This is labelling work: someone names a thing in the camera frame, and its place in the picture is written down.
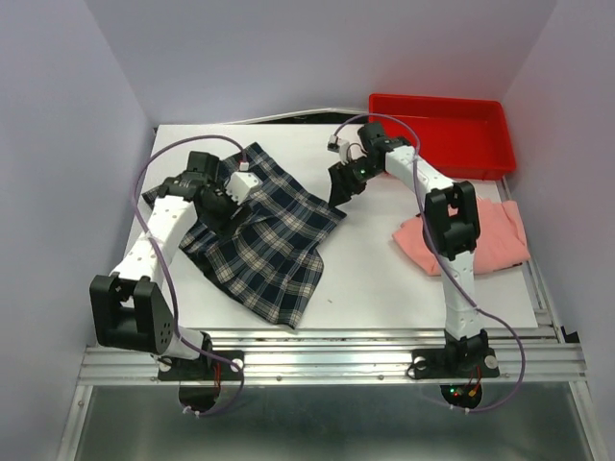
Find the navy plaid skirt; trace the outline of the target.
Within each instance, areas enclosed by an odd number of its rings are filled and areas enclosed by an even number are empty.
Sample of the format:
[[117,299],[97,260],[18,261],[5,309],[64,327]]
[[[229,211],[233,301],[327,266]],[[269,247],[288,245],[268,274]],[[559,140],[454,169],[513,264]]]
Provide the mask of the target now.
[[261,181],[249,218],[230,238],[197,222],[180,248],[231,299],[272,325],[296,328],[324,273],[318,247],[346,215],[309,193],[258,143],[245,157]]

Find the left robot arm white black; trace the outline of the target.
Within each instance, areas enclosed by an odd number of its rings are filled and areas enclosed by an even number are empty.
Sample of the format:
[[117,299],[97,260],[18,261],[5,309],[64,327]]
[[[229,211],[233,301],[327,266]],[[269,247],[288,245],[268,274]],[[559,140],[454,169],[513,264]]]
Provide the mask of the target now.
[[89,286],[97,341],[105,347],[181,359],[191,377],[207,376],[213,367],[209,336],[179,325],[178,300],[161,291],[171,286],[169,265],[187,232],[205,224],[218,237],[230,237],[249,217],[247,201],[260,187],[247,158],[228,179],[221,161],[192,152],[186,169],[163,181],[148,220],[133,247],[107,276]]

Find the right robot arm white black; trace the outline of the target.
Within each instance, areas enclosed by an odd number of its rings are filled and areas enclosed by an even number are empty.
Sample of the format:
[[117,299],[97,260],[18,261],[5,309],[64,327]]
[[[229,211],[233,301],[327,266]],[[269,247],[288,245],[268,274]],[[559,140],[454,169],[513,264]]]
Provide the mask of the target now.
[[334,132],[327,149],[339,161],[329,168],[330,206],[340,206],[361,194],[369,180],[386,173],[415,195],[422,219],[422,235],[443,277],[446,306],[442,352],[445,369],[463,375],[477,363],[488,340],[474,300],[475,250],[480,237],[478,201],[470,182],[456,182],[420,155],[420,142],[388,136],[374,121],[357,131],[363,155],[353,158],[351,142]]

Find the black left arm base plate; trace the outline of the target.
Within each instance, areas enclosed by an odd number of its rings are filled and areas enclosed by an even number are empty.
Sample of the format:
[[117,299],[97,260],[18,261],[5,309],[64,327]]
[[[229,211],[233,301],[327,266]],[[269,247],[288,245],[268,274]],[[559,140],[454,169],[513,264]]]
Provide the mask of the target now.
[[178,383],[180,404],[193,412],[211,410],[221,398],[222,385],[239,383],[238,365],[244,363],[241,350],[217,351],[223,361],[206,358],[186,360],[181,358],[159,359],[157,379],[161,382]]

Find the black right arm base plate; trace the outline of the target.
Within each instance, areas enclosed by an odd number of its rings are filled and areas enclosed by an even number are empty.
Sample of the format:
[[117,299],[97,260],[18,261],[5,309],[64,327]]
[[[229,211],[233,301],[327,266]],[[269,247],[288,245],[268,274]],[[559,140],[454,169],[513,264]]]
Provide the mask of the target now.
[[485,352],[458,357],[442,348],[417,349],[411,352],[406,376],[415,381],[439,381],[444,402],[466,412],[477,410],[482,399],[482,382],[500,376],[495,353]]

